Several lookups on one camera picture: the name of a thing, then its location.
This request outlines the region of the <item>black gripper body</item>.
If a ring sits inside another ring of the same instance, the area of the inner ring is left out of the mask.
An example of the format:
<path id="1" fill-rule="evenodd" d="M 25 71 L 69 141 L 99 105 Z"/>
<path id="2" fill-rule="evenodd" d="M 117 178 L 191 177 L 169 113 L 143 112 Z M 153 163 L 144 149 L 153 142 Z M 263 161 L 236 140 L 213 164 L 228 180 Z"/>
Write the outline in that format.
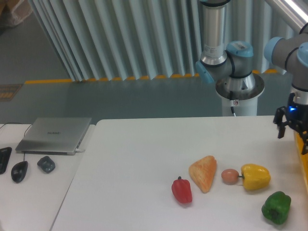
<path id="1" fill-rule="evenodd" d="M 283 107 L 285 121 L 283 127 L 289 126 L 295 131 L 308 130 L 308 105 L 296 100 L 295 92 L 289 94 L 287 105 Z"/>

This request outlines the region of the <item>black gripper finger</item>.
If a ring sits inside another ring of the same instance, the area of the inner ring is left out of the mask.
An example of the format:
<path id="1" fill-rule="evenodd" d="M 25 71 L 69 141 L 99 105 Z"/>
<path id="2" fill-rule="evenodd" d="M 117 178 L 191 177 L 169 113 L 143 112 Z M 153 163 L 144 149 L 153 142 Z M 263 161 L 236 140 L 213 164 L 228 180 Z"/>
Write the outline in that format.
<path id="1" fill-rule="evenodd" d="M 301 149 L 301 154 L 306 154 L 307 151 L 307 146 L 308 146 L 308 132 L 306 130 L 303 130 L 302 128 L 299 128 L 298 135 L 301 138 L 301 141 L 303 143 L 302 149 Z"/>
<path id="2" fill-rule="evenodd" d="M 282 118 L 285 115 L 286 107 L 280 107 L 276 110 L 273 123 L 277 125 L 278 129 L 278 139 L 281 139 L 284 137 L 285 134 L 285 127 L 288 125 L 288 122 L 283 122 Z"/>

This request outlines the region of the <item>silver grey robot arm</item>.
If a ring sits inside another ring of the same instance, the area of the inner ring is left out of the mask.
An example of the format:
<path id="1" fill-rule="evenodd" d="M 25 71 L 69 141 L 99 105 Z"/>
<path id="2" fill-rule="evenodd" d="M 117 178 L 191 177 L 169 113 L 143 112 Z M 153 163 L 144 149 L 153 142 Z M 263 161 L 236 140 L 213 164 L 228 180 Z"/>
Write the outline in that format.
<path id="1" fill-rule="evenodd" d="M 303 141 L 302 154 L 308 152 L 308 5 L 301 0 L 270 0 L 269 6 L 296 31 L 285 39 L 274 37 L 264 48 L 271 64 L 293 77 L 286 106 L 278 108 L 274 124 L 278 138 L 286 127 L 296 131 Z M 244 41 L 224 44 L 225 0 L 203 0 L 204 48 L 195 66 L 207 83 L 215 82 L 218 95 L 228 101 L 227 114 L 234 114 L 235 101 L 256 99 L 264 90 L 263 80 L 252 73 L 253 48 Z"/>

